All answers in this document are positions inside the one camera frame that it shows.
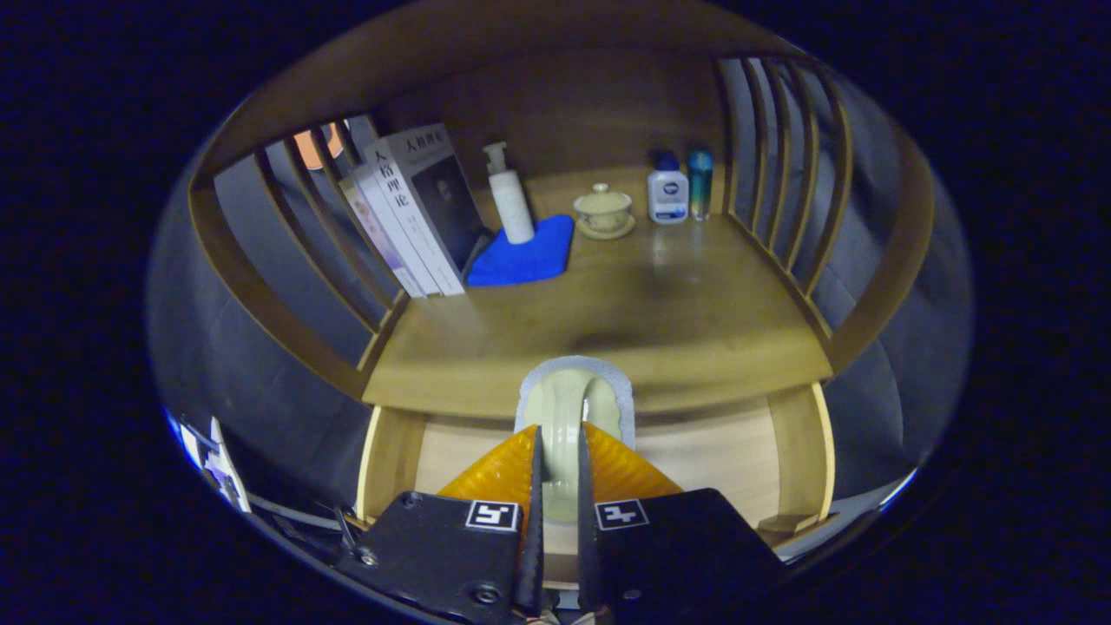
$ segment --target white pump bottle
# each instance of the white pump bottle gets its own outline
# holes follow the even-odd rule
[[[506,228],[506,238],[513,244],[532,240],[536,230],[532,229],[532,218],[529,216],[529,205],[524,201],[524,189],[517,171],[506,169],[506,141],[490,143],[482,148],[490,162],[487,172],[490,173],[490,191],[493,203],[498,205],[501,224]]]

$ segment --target screw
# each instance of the screw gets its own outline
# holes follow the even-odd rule
[[[377,566],[378,557],[367,547],[359,547],[359,560],[367,566]]]
[[[494,604],[501,598],[501,593],[498,588],[493,586],[479,586],[473,593],[471,593],[471,598],[481,604]]]

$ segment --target white bottle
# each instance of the white bottle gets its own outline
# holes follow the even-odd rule
[[[537,234],[532,229],[532,218],[529,216],[529,205],[524,202],[524,189],[521,179],[512,169],[506,169],[506,141],[491,143],[482,151],[490,162],[487,172],[490,173],[490,191],[493,203],[498,205],[501,224],[506,229],[506,238],[513,244],[532,240]]]
[[[655,171],[648,174],[648,215],[657,223],[679,223],[687,219],[690,184],[679,171],[674,152],[660,153]]]

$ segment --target saucer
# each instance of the saucer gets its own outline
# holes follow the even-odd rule
[[[575,230],[579,230],[584,235],[590,236],[591,239],[599,239],[599,240],[617,239],[623,236],[629,232],[631,232],[634,225],[637,225],[637,219],[632,214],[629,215],[629,220],[625,221],[624,225],[621,225],[620,228],[613,230],[612,232],[598,232],[595,230],[591,230],[590,228],[587,226],[587,224],[583,222],[582,219],[577,219],[574,221]]]

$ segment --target blue cloth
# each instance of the blue cloth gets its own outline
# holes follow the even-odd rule
[[[490,246],[474,259],[467,284],[497,286],[554,278],[567,269],[573,234],[574,219],[567,214],[537,223],[537,235],[520,244],[509,242],[502,229]]]

